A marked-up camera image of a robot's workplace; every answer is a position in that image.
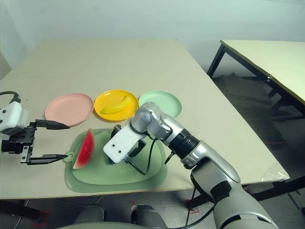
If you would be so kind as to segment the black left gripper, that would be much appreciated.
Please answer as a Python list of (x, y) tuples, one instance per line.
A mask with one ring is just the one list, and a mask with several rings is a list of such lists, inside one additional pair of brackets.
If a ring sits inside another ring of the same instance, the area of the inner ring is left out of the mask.
[[(35, 120), (35, 127), (43, 127), (50, 130), (69, 129), (70, 127), (50, 120)], [(31, 157), (34, 143), (35, 127), (26, 127), (20, 132), (2, 140), (1, 152), (20, 154), (20, 162), (27, 165), (44, 165), (63, 160), (67, 155), (50, 154), (41, 157)]]

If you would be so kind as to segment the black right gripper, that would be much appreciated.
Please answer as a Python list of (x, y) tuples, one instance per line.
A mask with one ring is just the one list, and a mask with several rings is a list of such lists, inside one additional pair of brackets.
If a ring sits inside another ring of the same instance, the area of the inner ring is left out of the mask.
[[(120, 130), (122, 126), (121, 125), (116, 125), (111, 133), (111, 138), (113, 138)], [(135, 157), (137, 156), (143, 148), (146, 146), (146, 142), (142, 139), (137, 141), (137, 144), (130, 150), (128, 153), (129, 157)]]

